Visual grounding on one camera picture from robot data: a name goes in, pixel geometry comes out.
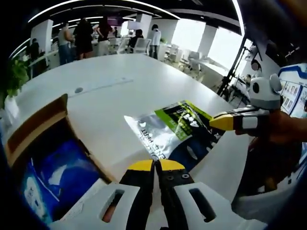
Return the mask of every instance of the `white pillar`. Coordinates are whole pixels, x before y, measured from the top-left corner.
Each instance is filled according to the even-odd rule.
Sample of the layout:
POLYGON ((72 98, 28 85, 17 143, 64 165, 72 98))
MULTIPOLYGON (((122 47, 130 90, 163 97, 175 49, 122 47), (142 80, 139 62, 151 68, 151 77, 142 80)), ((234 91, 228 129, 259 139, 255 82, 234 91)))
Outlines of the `white pillar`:
POLYGON ((201 44, 198 48, 198 52, 201 52, 203 56, 208 56, 212 42, 215 37, 215 33, 217 31, 216 27, 212 27, 210 25, 206 25, 205 30, 202 34, 201 44))
POLYGON ((141 23, 141 29, 143 30, 143 37, 147 38, 148 31, 151 30, 150 22, 152 21, 152 17, 147 14, 138 14, 136 15, 136 21, 141 23))
POLYGON ((32 40, 36 38, 39 48, 46 54, 51 51, 52 25, 53 21, 48 19, 33 27, 31 31, 30 44, 32 44, 32 40))

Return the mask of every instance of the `ceiling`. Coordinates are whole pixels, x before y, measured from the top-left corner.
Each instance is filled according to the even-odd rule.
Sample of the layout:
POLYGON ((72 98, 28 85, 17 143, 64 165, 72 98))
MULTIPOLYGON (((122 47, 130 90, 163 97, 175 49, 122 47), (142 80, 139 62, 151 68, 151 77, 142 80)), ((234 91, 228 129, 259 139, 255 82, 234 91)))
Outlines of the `ceiling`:
MULTIPOLYGON (((34 1, 28 0, 26 5, 16 7, 16 3, 8 1, 7 11, 13 12, 9 17, 8 33, 12 36, 8 44, 8 53, 12 52, 20 43, 30 37, 33 26, 46 19, 52 19, 54 24, 74 20, 82 17, 119 16, 126 17, 136 13, 147 13, 153 18, 188 18, 205 21, 213 26, 222 26, 240 34, 238 16, 232 0, 139 0, 155 7, 167 10, 172 16, 152 7, 138 4, 130 0, 71 0, 69 4, 55 7, 36 18, 33 16, 45 9, 63 3, 65 0, 34 1)), ((253 36, 256 28, 263 32, 267 39, 277 46, 282 46, 286 53, 291 49, 290 43, 299 43, 301 28, 296 19, 287 16, 284 7, 278 1, 287 0, 238 0, 243 21, 247 25, 249 36, 253 36)))

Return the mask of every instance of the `hand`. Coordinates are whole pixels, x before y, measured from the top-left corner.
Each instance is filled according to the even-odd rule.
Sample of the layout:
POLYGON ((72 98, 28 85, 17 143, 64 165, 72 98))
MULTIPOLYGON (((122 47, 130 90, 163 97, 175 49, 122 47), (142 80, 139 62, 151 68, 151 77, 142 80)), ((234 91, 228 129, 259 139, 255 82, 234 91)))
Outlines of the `hand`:
MULTIPOLYGON (((288 114, 278 110, 270 114, 269 125, 265 130, 264 135, 268 136, 269 141, 271 142, 285 144, 294 140, 293 131, 293 119, 288 114)), ((255 133, 251 130, 236 130, 237 135, 246 133, 250 136, 256 136, 255 133)))

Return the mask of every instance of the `screw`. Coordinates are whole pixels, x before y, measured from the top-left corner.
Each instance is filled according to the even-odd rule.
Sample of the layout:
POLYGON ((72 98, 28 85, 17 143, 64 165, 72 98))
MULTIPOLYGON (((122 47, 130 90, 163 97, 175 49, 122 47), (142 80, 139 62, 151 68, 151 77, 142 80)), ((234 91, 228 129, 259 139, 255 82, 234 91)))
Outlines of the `screw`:
POLYGON ((182 178, 183 178, 183 179, 188 179, 189 177, 190 177, 189 174, 183 174, 183 175, 182 175, 182 178))

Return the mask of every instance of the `white table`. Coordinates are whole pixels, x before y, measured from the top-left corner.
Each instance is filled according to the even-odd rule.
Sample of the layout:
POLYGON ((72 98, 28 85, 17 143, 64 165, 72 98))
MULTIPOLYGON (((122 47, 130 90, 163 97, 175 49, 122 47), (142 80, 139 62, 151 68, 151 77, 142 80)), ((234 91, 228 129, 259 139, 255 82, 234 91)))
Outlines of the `white table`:
MULTIPOLYGON (((213 91, 160 61, 140 54, 110 55, 75 61, 30 80, 16 98, 20 117, 7 135, 38 109, 84 82, 127 76, 133 82, 68 100, 69 118, 77 136, 118 180, 130 164, 149 158, 124 115, 138 116, 185 99, 211 115, 232 109, 213 91)), ((232 201, 247 149, 248 136, 226 132, 191 175, 232 201)))

